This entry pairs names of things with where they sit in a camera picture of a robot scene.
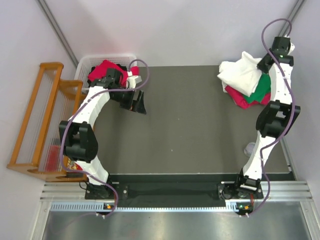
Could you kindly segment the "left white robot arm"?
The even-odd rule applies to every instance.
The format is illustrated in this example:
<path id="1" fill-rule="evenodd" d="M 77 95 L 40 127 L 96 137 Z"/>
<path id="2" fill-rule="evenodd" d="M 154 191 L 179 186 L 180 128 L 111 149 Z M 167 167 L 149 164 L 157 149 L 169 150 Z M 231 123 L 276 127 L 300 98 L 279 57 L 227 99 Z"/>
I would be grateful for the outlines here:
<path id="1" fill-rule="evenodd" d="M 102 198 L 109 198 L 114 191 L 108 183 L 109 173 L 98 158 L 99 144 L 93 127 L 109 101 L 119 103 L 122 109 L 145 115 L 144 92 L 137 89 L 141 77 L 129 71 L 124 77 L 121 71 L 109 68 L 101 78 L 93 80 L 88 93 L 76 113 L 59 124 L 62 153 L 80 167 L 89 183 L 96 186 L 96 192 Z"/>

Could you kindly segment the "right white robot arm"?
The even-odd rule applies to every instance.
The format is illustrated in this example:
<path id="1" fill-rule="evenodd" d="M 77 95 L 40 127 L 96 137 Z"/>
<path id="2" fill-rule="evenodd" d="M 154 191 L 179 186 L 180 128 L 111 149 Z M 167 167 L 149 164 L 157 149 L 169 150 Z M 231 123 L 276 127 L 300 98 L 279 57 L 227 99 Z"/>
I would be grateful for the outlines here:
<path id="1" fill-rule="evenodd" d="M 288 36 L 277 36 L 267 54 L 257 64 L 257 68 L 270 77 L 270 101 L 257 118 L 257 139 L 253 152 L 233 185 L 233 192 L 239 198 L 258 192 L 271 151 L 287 134 L 301 112 L 291 89 L 293 50 L 294 45 Z"/>

